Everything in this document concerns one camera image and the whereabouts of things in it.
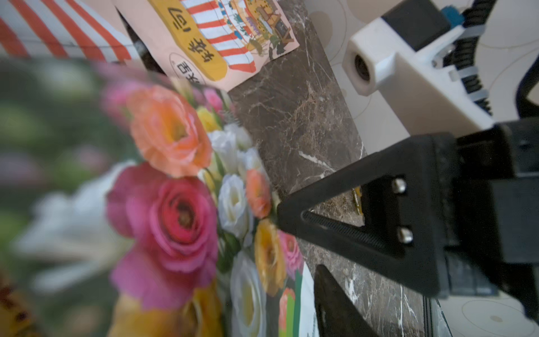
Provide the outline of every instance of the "cylindrical hole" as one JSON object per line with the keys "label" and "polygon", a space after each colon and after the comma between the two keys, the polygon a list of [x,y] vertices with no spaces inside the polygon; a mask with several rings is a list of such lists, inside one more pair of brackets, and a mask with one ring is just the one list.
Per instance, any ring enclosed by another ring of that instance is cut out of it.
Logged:
{"label": "cylindrical hole", "polygon": [[354,64],[356,65],[357,74],[365,81],[370,80],[369,69],[367,68],[367,63],[359,55],[356,55],[354,59]]}

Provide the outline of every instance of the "yellow label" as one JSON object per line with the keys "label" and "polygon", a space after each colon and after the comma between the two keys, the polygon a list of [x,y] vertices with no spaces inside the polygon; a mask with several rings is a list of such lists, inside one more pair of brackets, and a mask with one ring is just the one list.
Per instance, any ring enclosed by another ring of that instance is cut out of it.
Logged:
{"label": "yellow label", "polygon": [[40,337],[20,295],[0,272],[0,336]]}
{"label": "yellow label", "polygon": [[218,81],[228,70],[226,61],[206,40],[179,0],[148,0],[169,30],[176,44],[210,80]]}

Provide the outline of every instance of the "orange rose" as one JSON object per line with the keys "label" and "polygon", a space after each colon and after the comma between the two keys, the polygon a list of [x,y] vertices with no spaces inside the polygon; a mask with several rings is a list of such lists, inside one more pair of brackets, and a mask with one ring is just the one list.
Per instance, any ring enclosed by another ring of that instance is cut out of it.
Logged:
{"label": "orange rose", "polygon": [[179,178],[196,176],[210,165],[210,140],[181,95],[154,86],[131,94],[127,108],[133,115],[131,136],[154,168]]}
{"label": "orange rose", "polygon": [[270,186],[266,177],[257,170],[247,171],[247,201],[254,216],[263,219],[271,211]]}

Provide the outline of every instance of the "cartoon illustration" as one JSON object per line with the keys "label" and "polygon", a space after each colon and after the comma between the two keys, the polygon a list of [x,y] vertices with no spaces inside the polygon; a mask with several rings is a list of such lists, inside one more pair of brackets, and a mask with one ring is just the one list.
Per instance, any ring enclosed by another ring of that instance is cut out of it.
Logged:
{"label": "cartoon illustration", "polygon": [[294,42],[273,0],[148,1],[176,44],[212,81],[223,79],[228,68],[255,73],[253,53],[273,59]]}

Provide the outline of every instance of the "pink rose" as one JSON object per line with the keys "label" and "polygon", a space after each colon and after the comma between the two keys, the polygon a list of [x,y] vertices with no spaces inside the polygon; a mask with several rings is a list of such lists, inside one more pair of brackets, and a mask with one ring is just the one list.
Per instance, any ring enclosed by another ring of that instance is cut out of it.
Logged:
{"label": "pink rose", "polygon": [[139,81],[122,81],[109,84],[102,93],[101,109],[124,130],[129,130],[127,113],[127,97],[134,91],[149,88],[148,85]]}
{"label": "pink rose", "polygon": [[292,289],[286,288],[285,291],[283,291],[282,293],[281,299],[279,300],[279,330],[286,331],[286,315],[288,309],[288,301],[290,298],[295,301],[296,295]]}
{"label": "pink rose", "polygon": [[296,280],[296,270],[303,273],[303,255],[300,252],[298,241],[293,235],[279,231],[282,251],[285,255],[286,273]]}
{"label": "pink rose", "polygon": [[111,280],[143,308],[187,303],[216,274],[217,209],[196,177],[171,179],[147,162],[120,174],[107,195],[107,216],[135,245]]}
{"label": "pink rose", "polygon": [[215,89],[204,89],[204,97],[206,98],[206,101],[208,101],[206,104],[206,108],[208,108],[208,110],[213,108],[216,113],[223,111],[223,100],[221,97],[219,97]]}

